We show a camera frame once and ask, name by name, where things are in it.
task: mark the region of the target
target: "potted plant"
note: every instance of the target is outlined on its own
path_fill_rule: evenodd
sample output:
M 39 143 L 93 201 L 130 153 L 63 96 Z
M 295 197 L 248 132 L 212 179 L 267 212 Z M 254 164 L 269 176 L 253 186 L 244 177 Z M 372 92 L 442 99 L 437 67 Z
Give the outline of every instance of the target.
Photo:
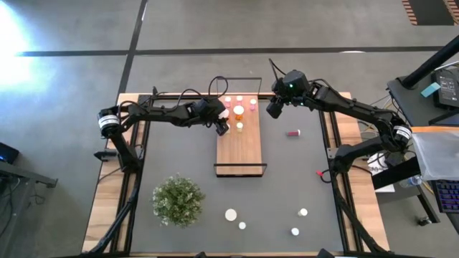
M 153 213 L 160 218 L 161 224 L 167 226 L 172 223 L 185 228 L 197 221 L 204 198 L 197 184 L 177 174 L 153 190 L 151 203 Z

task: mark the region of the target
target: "keyboard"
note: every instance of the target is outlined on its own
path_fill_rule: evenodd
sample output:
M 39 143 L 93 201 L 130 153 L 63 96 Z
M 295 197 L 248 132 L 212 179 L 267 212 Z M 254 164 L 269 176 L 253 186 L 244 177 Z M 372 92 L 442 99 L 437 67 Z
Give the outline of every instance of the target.
M 459 213 L 459 181 L 432 181 L 440 212 Z

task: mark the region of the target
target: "concrete floor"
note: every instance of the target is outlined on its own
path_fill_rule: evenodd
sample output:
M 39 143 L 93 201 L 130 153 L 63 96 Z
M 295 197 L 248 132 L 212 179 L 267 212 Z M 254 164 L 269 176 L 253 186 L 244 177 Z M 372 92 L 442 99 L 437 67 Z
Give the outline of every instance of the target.
M 58 177 L 57 188 L 31 206 L 11 257 L 80 253 L 100 162 L 96 114 L 116 100 L 126 57 L 12 57 L 13 51 L 128 49 L 140 0 L 0 1 L 0 142 L 19 149 L 18 165 Z M 220 47 L 435 46 L 457 27 L 414 27 L 400 0 L 150 0 L 138 49 Z M 246 54 L 136 57 L 127 92 L 206 90 L 216 75 L 273 81 L 268 57 L 284 70 L 322 77 L 364 102 L 386 95 L 387 81 L 411 72 L 432 52 Z M 232 84 L 253 91 L 257 85 Z M 417 199 L 381 205 L 391 250 L 456 257 L 449 220 L 415 226 Z

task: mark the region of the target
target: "wooden table frame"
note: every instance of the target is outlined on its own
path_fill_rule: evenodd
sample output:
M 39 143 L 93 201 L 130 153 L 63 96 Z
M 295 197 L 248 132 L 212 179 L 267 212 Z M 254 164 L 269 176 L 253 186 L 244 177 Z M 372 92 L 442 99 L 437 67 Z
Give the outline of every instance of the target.
M 253 92 L 236 92 L 227 93 L 227 95 L 256 95 Z M 341 93 L 344 97 L 350 98 L 347 92 Z M 124 100 L 132 100 L 137 102 L 139 96 L 150 94 L 123 93 L 118 98 L 118 104 Z M 161 95 L 159 100 L 176 100 L 179 93 L 166 93 Z M 268 99 L 272 97 L 271 92 L 258 93 L 259 99 Z M 195 93 L 184 94 L 183 100 L 195 100 Z M 323 128 L 323 139 L 328 141 L 329 145 L 351 144 L 355 145 L 361 142 L 360 130 L 355 118 L 337 113 L 321 114 L 321 122 Z M 149 122 L 140 122 L 133 126 L 123 135 L 126 139 L 131 139 L 132 145 L 143 144 L 146 147 L 148 142 Z M 107 148 L 113 148 L 113 144 L 108 141 Z M 100 177 L 110 173 L 119 166 L 118 161 L 108 161 L 102 164 L 100 169 Z M 85 241 L 82 246 L 82 251 L 91 250 L 103 237 L 107 229 L 113 223 L 116 214 L 123 207 L 129 193 L 132 191 L 133 182 L 141 177 L 141 172 L 137 174 L 115 173 L 104 181 L 101 181 L 95 191 L 93 208 L 91 210 L 90 220 L 88 222 Z M 352 168 L 344 177 L 339 176 L 337 184 L 341 190 L 341 194 L 346 198 L 351 208 L 356 211 L 359 221 L 364 225 L 365 229 L 375 239 L 379 246 L 384 249 L 389 249 L 384 225 L 382 223 L 379 206 L 377 203 L 376 194 L 373 189 L 372 177 L 368 173 Z M 110 252 L 111 256 L 126 257 L 126 256 L 193 256 L 192 253 L 132 253 L 131 241 L 133 223 L 135 219 L 135 206 L 130 214 L 124 219 L 121 224 L 116 238 L 112 240 L 110 246 L 105 249 L 105 253 Z M 337 209 L 337 217 L 339 220 L 341 240 L 345 251 L 368 251 L 369 249 L 361 244 L 355 230 L 346 215 Z M 268 252 L 268 253 L 207 253 L 209 256 L 315 256 L 317 252 Z

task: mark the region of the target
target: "plastic bag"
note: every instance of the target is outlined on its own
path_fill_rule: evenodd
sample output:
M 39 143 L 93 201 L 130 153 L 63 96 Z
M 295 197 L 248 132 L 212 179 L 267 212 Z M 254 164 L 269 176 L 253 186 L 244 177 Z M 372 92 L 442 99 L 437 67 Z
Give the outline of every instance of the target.
M 459 132 L 413 133 L 423 180 L 459 180 Z

